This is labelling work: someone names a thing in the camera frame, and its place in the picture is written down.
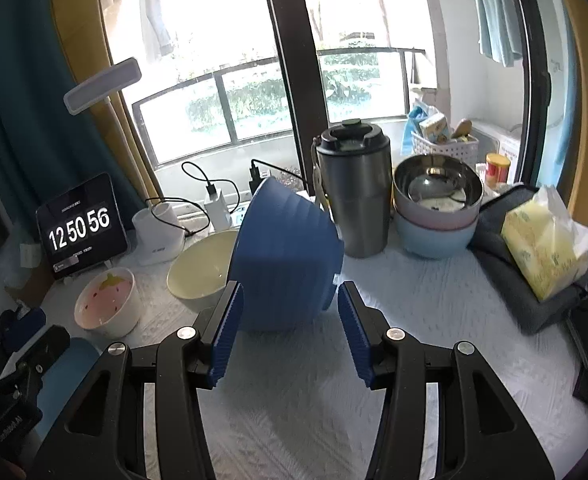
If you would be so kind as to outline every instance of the balcony railing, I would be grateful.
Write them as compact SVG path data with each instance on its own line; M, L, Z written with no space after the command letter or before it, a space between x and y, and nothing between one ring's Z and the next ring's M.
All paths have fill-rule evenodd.
M384 117L370 117L370 118L363 117L363 119L372 120L372 119L382 119L382 118L403 118L409 112L409 107L410 107L409 82L408 82L409 78L408 78L408 73L407 73L407 60L406 60L405 54L411 53L412 56L415 56L415 54L423 54L424 55L425 50L422 50L419 48L396 48L396 47L354 47L354 48L331 48L331 49L317 51L317 55L319 57L319 62L322 57L326 57L326 56L340 56L340 55L354 56L354 55L358 55L358 54L379 54L379 53L396 53L400 57L400 71L401 71L401 80L402 80L402 85L403 85L402 88L403 88L403 101L404 101L403 102L403 110L404 110L404 112L401 114L393 115L393 116L387 115ZM214 151L220 150L222 148L228 148L230 146L237 146L237 145L247 144L249 142L256 142L257 140L269 139L270 137L281 136L281 135L285 134L286 132L290 131L291 128L287 128L284 130L281 129L281 130L268 132L268 133L259 133L255 136L254 135L241 136L241 138L239 138L239 135L237 132L237 127L236 127L236 122L234 121L234 117L233 117L233 113L232 113L232 107L231 107L230 101L229 101L228 90L225 88L225 83L223 80L223 76L228 75L230 73L238 72L241 70L247 70L247 69L251 69L251 68L256 68L256 67L260 67L260 66L267 66L270 64L278 64L278 63L279 63L278 57L268 57L268 58L259 59L256 61L242 63L242 64L239 64L236 66L231 66L228 68L222 68L220 70L216 70L214 72L209 72L209 73L200 75L198 77L195 77L193 79L189 79L187 81L182 81L182 82L177 83L173 86L170 86L169 88L166 88L166 89L161 90L155 94L152 94L148 97L145 97L144 99L141 99L140 101L135 102L132 105L134 120L135 120L136 126L138 128L138 133L140 134L141 140L143 142L143 146L145 147L147 154L150 158L152 167L156 170L158 168L162 168L164 166L167 166L169 164L173 164L173 163L178 162L180 160L184 160L185 158L187 158L189 156L202 155L204 153L214 152ZM336 68L336 67L340 68L343 66L345 66L346 68L349 68L349 65L342 65L340 63L338 63L337 65L333 65L332 68ZM352 66L351 68L357 70L362 67ZM154 146L153 146L153 143L152 143L152 140L150 137L150 133L147 129L143 112L141 111L141 106L145 105L146 103L152 102L153 100L158 99L162 96L166 96L170 92L175 92L175 91L178 91L181 89L185 89L185 88L193 86L197 83L201 83L201 82L212 80L212 79L214 80L215 87L216 87L216 93L218 94L218 101L219 101L220 109L222 111L222 117L225 120L225 126L227 128L227 138L224 139L223 142L213 140L212 145L210 145L210 146L199 147L198 149L195 149L189 153L181 153L179 156L171 158L170 160L168 160L167 157L165 157L163 160L159 160L159 158L157 157L157 153L154 150Z

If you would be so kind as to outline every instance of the white tablecloth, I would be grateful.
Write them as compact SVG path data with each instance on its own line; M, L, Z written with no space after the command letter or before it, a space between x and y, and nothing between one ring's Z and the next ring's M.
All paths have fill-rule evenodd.
M158 343L196 314L165 286L170 264L135 272L146 311L124 339ZM98 270L55 285L43 304L48 324L75 326L72 309ZM523 336L472 253L440 262L420 260L390 232L386 250L366 260L345 258L342 280L353 280L369 306L428 344L451 348L469 340L498 374L561 478L588 447L588 409L571 397L578 355L563 326ZM100 349L109 341L92 339ZM146 396L148 476L159 478L155 455L153 387ZM381 414L383 392L357 377L335 300L312 326L286 333L239 333L227 375L199 392L203 425L219 479L364 478ZM436 388L428 387L423 472L431 478L437 449Z

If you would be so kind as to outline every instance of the yellow tissue package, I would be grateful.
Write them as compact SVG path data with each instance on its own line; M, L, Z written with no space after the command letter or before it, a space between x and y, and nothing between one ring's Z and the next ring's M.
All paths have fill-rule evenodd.
M553 187L508 212L501 235L539 301L587 271L588 229L571 220Z

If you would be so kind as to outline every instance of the digital clock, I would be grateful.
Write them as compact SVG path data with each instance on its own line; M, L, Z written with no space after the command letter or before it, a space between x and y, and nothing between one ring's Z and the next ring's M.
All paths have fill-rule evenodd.
M56 279L100 264L128 248L107 173L43 204L36 218Z

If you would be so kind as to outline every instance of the white basket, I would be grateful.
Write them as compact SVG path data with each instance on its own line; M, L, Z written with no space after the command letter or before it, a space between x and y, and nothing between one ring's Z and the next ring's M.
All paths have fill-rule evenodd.
M469 136L469 138L472 139L469 142L450 140L444 144L434 144L419 134L412 132L411 143L413 144L413 154L453 156L458 160L462 160L473 170L476 167L476 162L478 162L478 139L472 136Z

